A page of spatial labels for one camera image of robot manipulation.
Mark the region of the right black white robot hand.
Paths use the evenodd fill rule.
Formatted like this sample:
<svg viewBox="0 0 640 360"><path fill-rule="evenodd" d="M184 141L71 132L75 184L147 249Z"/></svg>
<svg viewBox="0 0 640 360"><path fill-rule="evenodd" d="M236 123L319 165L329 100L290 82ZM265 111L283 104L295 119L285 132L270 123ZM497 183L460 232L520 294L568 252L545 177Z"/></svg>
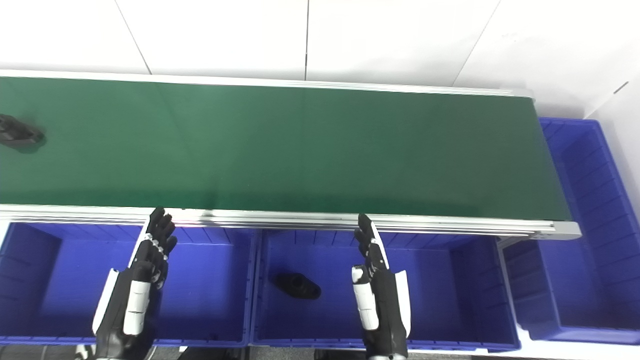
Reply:
<svg viewBox="0 0 640 360"><path fill-rule="evenodd" d="M368 215L358 215L354 237L365 260L351 269L365 356L368 360L406 360L411 330L407 272L391 271L380 233Z"/></svg>

